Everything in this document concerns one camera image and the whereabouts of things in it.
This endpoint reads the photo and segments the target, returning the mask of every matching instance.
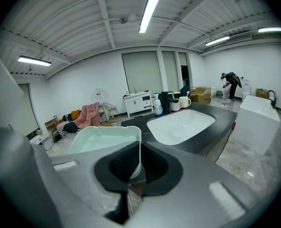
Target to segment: white cabinet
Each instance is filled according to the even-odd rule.
[[[131,94],[124,97],[124,101],[129,118],[131,113],[145,111],[148,109],[153,111],[150,91]]]

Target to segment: pink chair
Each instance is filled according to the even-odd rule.
[[[83,105],[79,117],[73,122],[79,129],[83,129],[88,126],[100,126],[99,103]]]

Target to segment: faucet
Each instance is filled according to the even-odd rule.
[[[270,99],[270,97],[269,97],[269,92],[273,92],[274,100],[271,100],[271,99]],[[269,91],[267,92],[267,94],[268,94],[268,97],[269,97],[269,99],[270,99],[270,101],[271,101],[271,105],[272,105],[272,107],[273,107],[273,109],[274,109],[274,108],[275,108],[275,104],[276,104],[276,102],[277,102],[277,98],[275,97],[275,92],[274,92],[273,90],[269,90]]]
[[[169,98],[168,93],[172,93],[172,91],[163,91],[161,92],[161,107],[163,108],[164,115],[170,113],[170,102],[178,102],[178,99]]]

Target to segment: white square sink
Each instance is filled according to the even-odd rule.
[[[248,95],[240,106],[233,138],[263,155],[280,126],[270,100]]]
[[[176,145],[197,135],[215,118],[194,110],[182,110],[147,122],[157,141],[165,145]]]

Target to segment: ceiling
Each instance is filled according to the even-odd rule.
[[[205,43],[224,35],[248,31],[252,42],[270,41],[272,34],[261,38],[257,29],[281,25],[263,0],[159,0],[146,33],[139,34],[146,2],[19,0],[0,25],[0,58],[13,74],[50,77],[109,50],[162,45],[206,53],[215,47]],[[30,69],[17,61],[20,55],[52,65]]]

